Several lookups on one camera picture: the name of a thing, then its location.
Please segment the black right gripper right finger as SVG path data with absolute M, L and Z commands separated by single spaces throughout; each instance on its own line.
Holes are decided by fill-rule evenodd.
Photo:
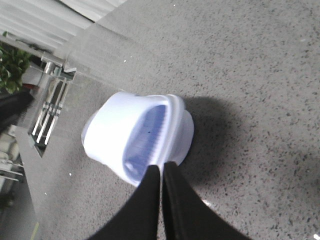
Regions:
M 168 240 L 248 240 L 197 195 L 176 163 L 164 164 L 162 214 Z

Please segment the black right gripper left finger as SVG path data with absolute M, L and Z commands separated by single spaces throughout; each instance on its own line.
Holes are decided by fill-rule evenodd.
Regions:
M 90 240 L 157 239 L 160 205 L 160 170 L 150 165 L 129 200 Z

